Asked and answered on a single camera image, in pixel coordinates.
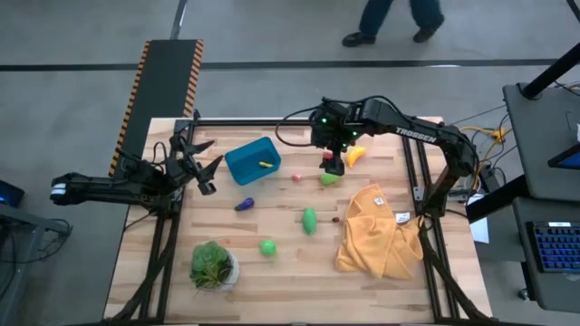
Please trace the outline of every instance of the black shoe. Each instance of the black shoe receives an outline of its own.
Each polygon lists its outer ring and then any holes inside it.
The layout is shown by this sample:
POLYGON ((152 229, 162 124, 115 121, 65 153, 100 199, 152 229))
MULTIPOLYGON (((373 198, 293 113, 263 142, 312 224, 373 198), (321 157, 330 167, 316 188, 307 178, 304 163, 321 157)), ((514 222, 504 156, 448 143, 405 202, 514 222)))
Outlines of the black shoe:
POLYGON ((415 36, 413 36, 413 41, 415 43, 423 43, 427 42, 434 34, 437 32, 437 29, 420 29, 415 36))
POLYGON ((343 45, 346 47, 359 46, 361 44, 374 44, 376 37, 356 32, 348 34, 343 38, 343 45))

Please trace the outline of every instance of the potted plant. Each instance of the potted plant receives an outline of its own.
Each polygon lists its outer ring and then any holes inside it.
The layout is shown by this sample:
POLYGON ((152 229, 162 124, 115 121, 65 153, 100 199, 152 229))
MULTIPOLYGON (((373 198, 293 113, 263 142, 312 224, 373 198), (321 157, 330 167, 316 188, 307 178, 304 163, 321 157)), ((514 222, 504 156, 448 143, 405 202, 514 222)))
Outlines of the potted plant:
POLYGON ((215 241, 197 245, 193 249, 191 274, 194 285, 204 291, 231 291, 239 276, 239 262, 215 241))

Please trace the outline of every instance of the yellow towel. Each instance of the yellow towel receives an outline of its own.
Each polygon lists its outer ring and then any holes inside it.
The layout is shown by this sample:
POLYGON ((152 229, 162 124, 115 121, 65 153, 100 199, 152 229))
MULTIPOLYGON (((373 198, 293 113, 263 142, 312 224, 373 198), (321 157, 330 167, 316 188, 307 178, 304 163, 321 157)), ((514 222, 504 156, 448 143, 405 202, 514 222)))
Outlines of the yellow towel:
POLYGON ((411 279, 413 265, 423 258, 418 233, 415 219, 397 224, 379 185, 368 186, 351 198, 346 210, 336 269, 411 279))

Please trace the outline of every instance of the hazard stripe tape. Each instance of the hazard stripe tape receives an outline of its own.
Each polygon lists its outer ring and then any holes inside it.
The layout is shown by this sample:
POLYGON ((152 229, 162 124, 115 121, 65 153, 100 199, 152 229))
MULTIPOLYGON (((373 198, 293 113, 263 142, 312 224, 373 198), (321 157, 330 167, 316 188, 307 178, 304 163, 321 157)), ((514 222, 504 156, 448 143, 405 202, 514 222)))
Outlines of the hazard stripe tape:
POLYGON ((196 41, 196 49, 191 62, 191 72, 189 73, 188 91, 183 104, 183 116, 191 118, 193 115, 193 102, 196 99, 196 88, 198 87, 199 68, 201 67, 201 54, 203 54, 203 41, 196 41))
POLYGON ((145 60, 147 59, 147 51, 149 50, 150 41, 145 43, 143 47, 143 54, 141 55, 139 66, 137 67, 137 75, 135 76, 135 82, 130 91, 129 104, 127 104, 127 110, 125 110, 125 115, 123 116, 123 123, 121 124, 121 131, 119 131, 119 137, 117 138, 117 145, 115 146, 115 152, 112 155, 111 166, 109 167, 109 177, 115 174, 115 168, 119 163, 119 153, 117 149, 121 149, 123 141, 125 140, 125 132, 127 131, 127 126, 129 125, 129 118, 133 112, 133 102, 137 96, 137 88, 139 87, 139 82, 141 79, 141 73, 143 72, 143 66, 145 65, 145 60))

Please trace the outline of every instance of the computer monitor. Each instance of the computer monitor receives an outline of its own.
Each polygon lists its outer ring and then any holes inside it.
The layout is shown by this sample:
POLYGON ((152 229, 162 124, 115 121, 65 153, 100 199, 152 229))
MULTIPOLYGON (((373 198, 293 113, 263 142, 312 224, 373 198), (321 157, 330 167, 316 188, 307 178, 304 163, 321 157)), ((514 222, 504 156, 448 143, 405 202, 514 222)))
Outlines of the computer monitor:
POLYGON ((21 188, 0 180, 0 205, 18 207, 23 196, 21 188))
POLYGON ((551 158, 547 161, 547 165, 551 168, 580 169, 580 144, 551 158))

